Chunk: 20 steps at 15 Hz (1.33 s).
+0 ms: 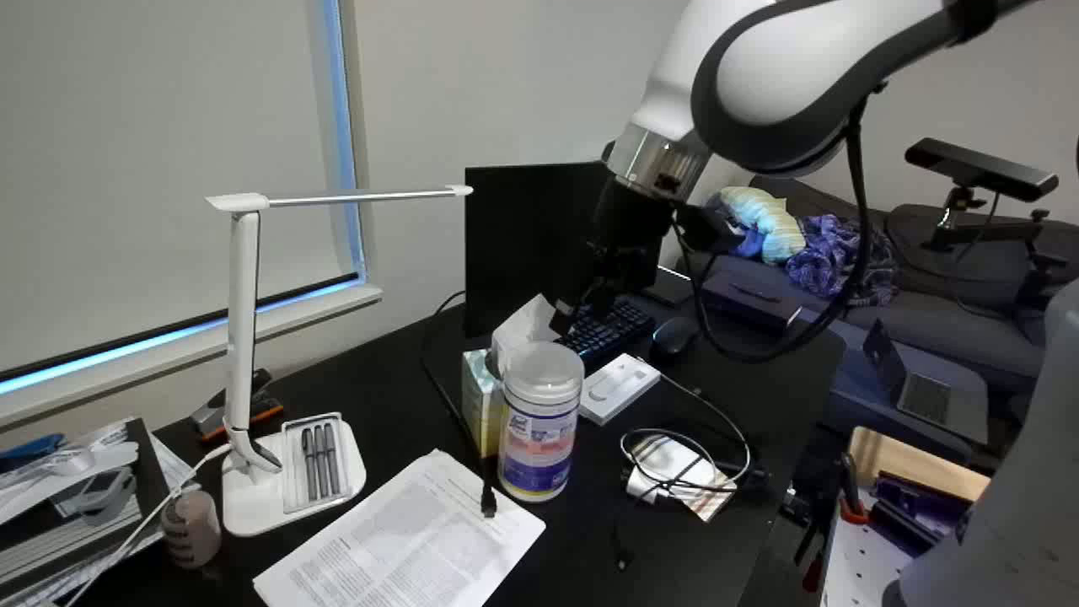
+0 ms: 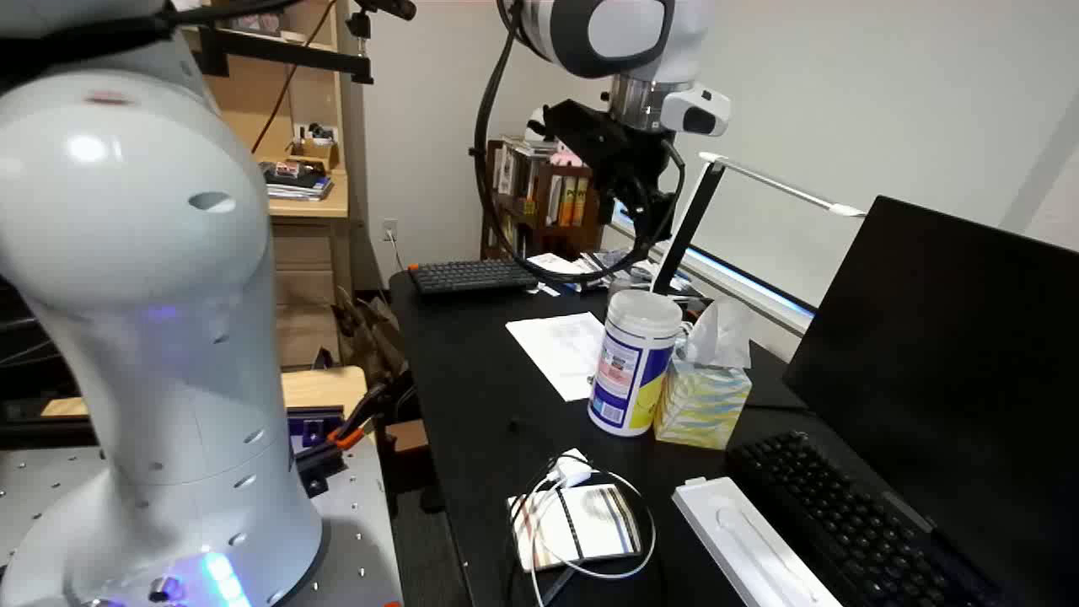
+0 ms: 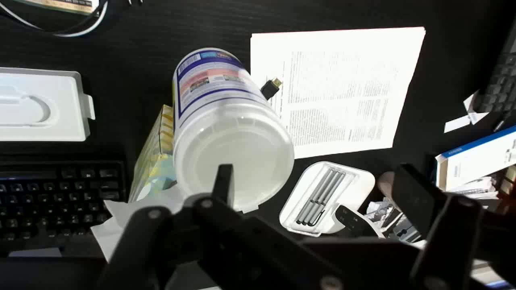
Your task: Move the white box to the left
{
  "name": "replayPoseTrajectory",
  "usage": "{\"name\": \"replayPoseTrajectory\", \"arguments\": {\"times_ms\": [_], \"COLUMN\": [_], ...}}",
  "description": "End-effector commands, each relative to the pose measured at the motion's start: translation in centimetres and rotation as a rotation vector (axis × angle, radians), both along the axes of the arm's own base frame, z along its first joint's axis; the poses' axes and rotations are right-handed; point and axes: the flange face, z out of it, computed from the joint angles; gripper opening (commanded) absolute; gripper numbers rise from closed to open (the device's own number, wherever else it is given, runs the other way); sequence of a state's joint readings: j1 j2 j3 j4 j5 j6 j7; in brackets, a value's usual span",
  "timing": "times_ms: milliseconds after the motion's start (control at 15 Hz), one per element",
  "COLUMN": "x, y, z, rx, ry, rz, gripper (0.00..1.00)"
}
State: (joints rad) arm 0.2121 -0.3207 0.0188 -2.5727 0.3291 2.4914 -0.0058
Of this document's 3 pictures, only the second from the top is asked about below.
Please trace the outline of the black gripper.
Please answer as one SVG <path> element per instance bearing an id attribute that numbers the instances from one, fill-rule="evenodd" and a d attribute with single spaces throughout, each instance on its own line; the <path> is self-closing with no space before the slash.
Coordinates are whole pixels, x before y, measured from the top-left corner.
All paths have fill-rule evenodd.
<path id="1" fill-rule="evenodd" d="M 542 122 L 633 218 L 672 211 L 674 195 L 661 188 L 661 176 L 674 165 L 668 132 L 638 132 L 580 100 L 545 103 Z"/>

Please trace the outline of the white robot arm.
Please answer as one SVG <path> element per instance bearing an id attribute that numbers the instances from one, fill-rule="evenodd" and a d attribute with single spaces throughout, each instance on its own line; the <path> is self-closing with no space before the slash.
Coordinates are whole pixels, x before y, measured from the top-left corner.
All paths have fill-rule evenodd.
<path id="1" fill-rule="evenodd" d="M 106 451 L 31 521 L 3 607 L 276 607 L 322 555 L 267 185 L 188 20 L 172 0 L 0 0 L 0 274 Z"/>

